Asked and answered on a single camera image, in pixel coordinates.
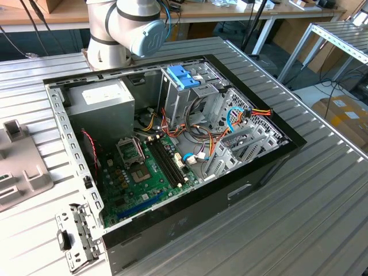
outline black wire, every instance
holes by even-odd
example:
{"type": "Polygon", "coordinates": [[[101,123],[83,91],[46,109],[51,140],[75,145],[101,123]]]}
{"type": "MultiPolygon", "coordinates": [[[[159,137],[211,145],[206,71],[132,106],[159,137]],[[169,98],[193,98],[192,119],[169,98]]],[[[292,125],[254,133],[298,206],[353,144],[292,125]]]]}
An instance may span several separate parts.
{"type": "MultiPolygon", "coordinates": [[[[321,89],[319,89],[316,85],[313,85],[315,88],[317,88],[320,92],[322,92],[323,94],[325,94],[325,95],[327,95],[327,96],[329,96],[329,94],[327,94],[325,91],[322,91],[321,89]]],[[[349,97],[349,98],[351,98],[351,99],[354,99],[354,100],[356,100],[356,101],[359,101],[359,102],[361,102],[361,100],[359,100],[358,98],[353,98],[353,97],[351,97],[351,96],[349,96],[348,94],[346,94],[345,92],[344,92],[344,90],[341,90],[341,89],[338,89],[339,91],[341,91],[342,93],[344,93],[345,94],[345,96],[347,96],[347,97],[349,97]]]]}
{"type": "Polygon", "coordinates": [[[51,34],[52,38],[55,40],[55,42],[57,43],[57,45],[59,46],[59,48],[62,50],[63,53],[67,53],[64,48],[62,47],[60,41],[53,35],[53,32],[50,30],[48,24],[46,23],[46,21],[44,22],[46,29],[49,31],[49,33],[51,34]]]}
{"type": "Polygon", "coordinates": [[[243,35],[243,39],[242,39],[242,41],[244,41],[244,39],[245,39],[245,37],[246,37],[247,30],[248,30],[248,28],[249,28],[249,24],[250,24],[250,22],[251,22],[251,20],[252,20],[252,15],[253,15],[253,10],[254,10],[254,5],[255,5],[255,3],[253,3],[253,5],[252,5],[251,15],[249,16],[249,20],[248,20],[248,23],[247,23],[247,26],[246,26],[246,31],[244,32],[244,35],[243,35]]]}
{"type": "Polygon", "coordinates": [[[77,52],[77,47],[75,46],[75,41],[74,41],[74,38],[73,38],[73,34],[72,34],[72,30],[69,30],[69,34],[70,34],[70,37],[71,37],[71,42],[73,43],[73,48],[74,48],[74,51],[77,52]]]}
{"type": "Polygon", "coordinates": [[[362,64],[362,65],[360,65],[360,66],[358,66],[357,68],[355,68],[355,69],[351,69],[351,70],[349,70],[348,72],[346,72],[343,76],[341,76],[340,77],[340,79],[341,79],[341,81],[340,82],[336,82],[336,85],[333,87],[333,89],[332,89],[332,91],[331,91],[331,94],[329,95],[329,99],[328,99],[328,103],[327,103],[327,108],[326,108],[326,113],[325,113],[325,115],[324,115],[324,118],[326,119],[326,117],[327,117],[327,113],[328,113],[328,109],[329,109],[329,105],[330,105],[330,103],[331,103],[331,98],[332,98],[332,95],[333,95],[333,93],[334,93],[334,91],[335,91],[335,89],[336,89],[336,87],[338,86],[338,85],[340,85],[342,82],[345,82],[345,81],[347,81],[347,80],[349,80],[349,79],[351,79],[351,78],[353,78],[354,76],[351,76],[351,77],[349,77],[349,78],[347,78],[347,79],[345,79],[345,80],[342,80],[343,78],[344,78],[344,76],[345,75],[349,75],[349,74],[351,74],[352,72],[354,72],[354,71],[356,71],[357,69],[359,69],[359,68],[361,68],[361,67],[363,67],[363,66],[366,66],[368,64],[368,62],[367,63],[364,63],[364,64],[362,64]]]}
{"type": "Polygon", "coordinates": [[[323,70],[323,66],[324,66],[324,64],[326,63],[326,61],[327,61],[327,59],[328,59],[328,57],[330,56],[330,54],[331,54],[331,52],[332,52],[332,50],[333,49],[335,49],[334,48],[334,46],[332,46],[331,47],[331,49],[329,50],[329,52],[328,52],[328,54],[327,54],[327,56],[326,56],[326,58],[324,59],[324,61],[323,61],[323,63],[322,63],[322,66],[321,66],[321,68],[320,68],[320,81],[322,81],[322,79],[331,71],[331,69],[336,65],[336,63],[339,61],[339,60],[337,60],[337,62],[335,62],[332,66],[331,66],[331,68],[322,76],[322,70],[323,70]]]}
{"type": "Polygon", "coordinates": [[[332,89],[332,91],[331,91],[331,94],[329,95],[328,103],[327,103],[327,108],[326,108],[326,113],[325,113],[325,115],[324,115],[324,118],[325,118],[325,119],[326,119],[326,117],[327,117],[327,113],[328,113],[329,105],[330,105],[330,103],[331,103],[332,95],[333,95],[333,93],[334,93],[334,91],[335,91],[335,89],[336,89],[337,85],[338,85],[338,83],[336,83],[336,85],[333,87],[333,89],[332,89]]]}
{"type": "Polygon", "coordinates": [[[6,32],[4,31],[4,29],[0,26],[0,30],[2,32],[2,34],[5,36],[5,38],[8,40],[8,42],[22,55],[24,55],[26,58],[28,58],[28,56],[25,54],[25,52],[23,52],[22,50],[20,50],[13,42],[12,40],[7,36],[6,32]]]}
{"type": "Polygon", "coordinates": [[[41,10],[39,9],[39,7],[37,6],[37,4],[34,2],[34,0],[29,0],[29,3],[31,5],[31,7],[33,8],[34,12],[36,13],[36,15],[38,16],[39,20],[41,20],[43,22],[43,24],[45,25],[47,31],[49,31],[49,33],[51,34],[52,38],[55,40],[55,42],[57,43],[57,45],[59,46],[59,48],[62,50],[63,53],[67,53],[64,48],[62,47],[60,41],[53,35],[53,32],[50,30],[45,17],[43,15],[43,13],[41,12],[41,10]]]}
{"type": "Polygon", "coordinates": [[[23,0],[19,0],[19,1],[21,2],[21,4],[22,4],[22,6],[23,6],[23,8],[24,8],[25,12],[27,13],[27,15],[28,15],[28,17],[29,17],[30,21],[32,22],[32,25],[33,25],[34,31],[36,32],[36,36],[37,36],[37,38],[38,38],[38,40],[39,40],[39,42],[40,42],[40,44],[41,44],[41,46],[42,46],[42,48],[43,48],[44,52],[46,53],[46,55],[47,55],[47,56],[49,56],[49,53],[47,52],[47,50],[46,50],[46,48],[45,48],[45,45],[43,44],[43,42],[42,42],[42,40],[41,40],[41,37],[40,37],[40,34],[39,34],[39,30],[37,29],[37,26],[36,26],[36,24],[35,24],[35,21],[33,20],[32,16],[30,15],[29,10],[28,10],[28,8],[27,8],[27,6],[24,4],[24,1],[23,1],[23,0]]]}
{"type": "Polygon", "coordinates": [[[75,30],[72,31],[72,34],[74,36],[74,40],[75,40],[75,47],[76,47],[76,51],[79,52],[79,47],[78,47],[78,39],[76,37],[76,34],[75,34],[75,30]]]}

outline gray plastic part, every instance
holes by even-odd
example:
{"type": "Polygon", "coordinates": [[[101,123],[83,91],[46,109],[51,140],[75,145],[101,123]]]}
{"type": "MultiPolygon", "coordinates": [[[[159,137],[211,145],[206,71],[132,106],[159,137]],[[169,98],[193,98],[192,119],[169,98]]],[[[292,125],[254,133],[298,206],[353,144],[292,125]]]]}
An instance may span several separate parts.
{"type": "Polygon", "coordinates": [[[53,186],[26,126],[17,120],[0,129],[0,212],[53,186]]]}

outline aluminum table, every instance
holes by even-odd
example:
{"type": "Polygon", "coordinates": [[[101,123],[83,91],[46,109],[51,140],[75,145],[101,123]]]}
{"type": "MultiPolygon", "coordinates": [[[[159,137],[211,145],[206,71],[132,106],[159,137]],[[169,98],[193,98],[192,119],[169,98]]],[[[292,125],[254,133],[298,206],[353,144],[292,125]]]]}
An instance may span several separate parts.
{"type": "MultiPolygon", "coordinates": [[[[368,264],[363,152],[228,41],[166,43],[155,56],[135,59],[142,64],[210,53],[308,143],[268,185],[122,275],[361,275],[368,264]]],[[[0,213],[5,275],[68,275],[54,214],[82,199],[41,80],[88,71],[82,54],[0,63],[0,121],[17,118],[28,126],[55,182],[0,213]]],[[[109,265],[101,255],[78,275],[110,275],[109,265]]]]}
{"type": "Polygon", "coordinates": [[[312,33],[320,36],[315,46],[310,51],[309,55],[304,60],[303,64],[306,65],[313,59],[315,54],[318,52],[323,40],[327,40],[333,45],[339,47],[345,53],[349,54],[350,57],[332,78],[333,81],[341,75],[346,67],[351,63],[353,59],[357,59],[363,64],[368,63],[368,30],[361,27],[355,26],[351,22],[339,21],[339,22],[326,22],[326,23],[311,23],[307,30],[296,46],[294,52],[290,56],[289,60],[282,69],[278,81],[283,80],[288,75],[291,67],[298,58],[300,52],[303,50],[304,45],[309,40],[312,33]]]}

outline metal bracket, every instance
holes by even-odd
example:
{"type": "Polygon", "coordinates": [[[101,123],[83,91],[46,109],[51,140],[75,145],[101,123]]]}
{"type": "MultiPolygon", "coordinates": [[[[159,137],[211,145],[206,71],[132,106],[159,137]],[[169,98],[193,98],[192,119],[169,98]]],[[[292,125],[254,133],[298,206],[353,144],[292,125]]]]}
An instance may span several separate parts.
{"type": "Polygon", "coordinates": [[[65,256],[71,273],[77,273],[85,266],[95,262],[101,253],[98,244],[93,241],[90,228],[94,219],[88,204],[71,204],[69,209],[56,214],[57,240],[65,256]]]}

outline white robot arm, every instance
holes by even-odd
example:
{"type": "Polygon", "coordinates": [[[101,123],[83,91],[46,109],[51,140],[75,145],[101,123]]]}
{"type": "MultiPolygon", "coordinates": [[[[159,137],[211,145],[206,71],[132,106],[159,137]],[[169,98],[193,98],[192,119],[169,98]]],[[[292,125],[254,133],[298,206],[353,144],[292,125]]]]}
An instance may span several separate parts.
{"type": "Polygon", "coordinates": [[[126,67],[127,50],[138,56],[155,53],[167,31],[156,0],[87,0],[91,40],[89,63],[98,70],[126,67]]]}

